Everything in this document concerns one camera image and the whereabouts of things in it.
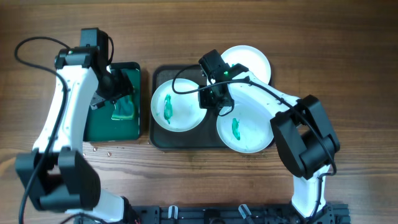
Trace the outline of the green yellow sponge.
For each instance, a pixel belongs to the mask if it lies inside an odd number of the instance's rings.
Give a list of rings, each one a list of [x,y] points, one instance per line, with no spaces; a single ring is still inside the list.
[[[114,105],[112,120],[131,120],[135,117],[135,106],[132,95],[118,99]]]

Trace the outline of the white plate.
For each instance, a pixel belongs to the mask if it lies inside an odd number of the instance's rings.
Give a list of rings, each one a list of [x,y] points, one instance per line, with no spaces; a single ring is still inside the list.
[[[155,122],[172,132],[185,132],[198,126],[207,109],[199,107],[198,93],[177,94],[172,89],[173,80],[161,84],[154,92],[150,110]]]
[[[231,67],[240,63],[261,82],[268,85],[271,83],[271,64],[260,50],[248,45],[237,45],[224,51],[221,58]]]
[[[241,153],[259,152],[274,140],[270,119],[254,108],[235,103],[220,110],[216,130],[230,149]]]

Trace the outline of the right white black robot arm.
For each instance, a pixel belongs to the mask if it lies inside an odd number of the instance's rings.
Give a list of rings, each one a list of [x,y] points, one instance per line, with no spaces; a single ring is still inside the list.
[[[240,63],[229,65],[217,50],[198,61],[210,82],[199,87],[200,107],[221,111],[241,103],[270,122],[278,155],[294,177],[291,200],[296,211],[313,223],[326,205],[325,179],[336,174],[340,142],[331,122],[313,95],[287,95],[260,81]]]

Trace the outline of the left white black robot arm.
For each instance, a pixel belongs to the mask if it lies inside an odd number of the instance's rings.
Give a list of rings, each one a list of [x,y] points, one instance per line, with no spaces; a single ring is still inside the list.
[[[19,208],[67,213],[75,223],[140,223],[128,199],[102,189],[83,155],[84,142],[128,141],[141,135],[141,69],[113,62],[112,38],[81,30],[78,47],[63,45],[51,73],[56,87],[32,152],[15,169],[25,188]]]

